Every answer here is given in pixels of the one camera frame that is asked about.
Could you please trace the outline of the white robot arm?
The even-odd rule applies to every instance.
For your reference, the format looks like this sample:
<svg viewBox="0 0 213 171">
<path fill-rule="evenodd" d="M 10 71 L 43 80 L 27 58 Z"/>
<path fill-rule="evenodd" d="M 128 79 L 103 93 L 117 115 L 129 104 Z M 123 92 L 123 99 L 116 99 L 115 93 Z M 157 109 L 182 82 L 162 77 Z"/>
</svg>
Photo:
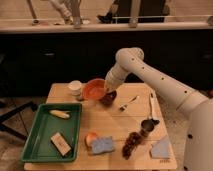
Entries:
<svg viewBox="0 0 213 171">
<path fill-rule="evenodd" d="M 105 77 L 105 89 L 115 91 L 132 73 L 189 119 L 183 167 L 185 171 L 213 171 L 213 98 L 147 65 L 141 48 L 122 48 Z"/>
</svg>

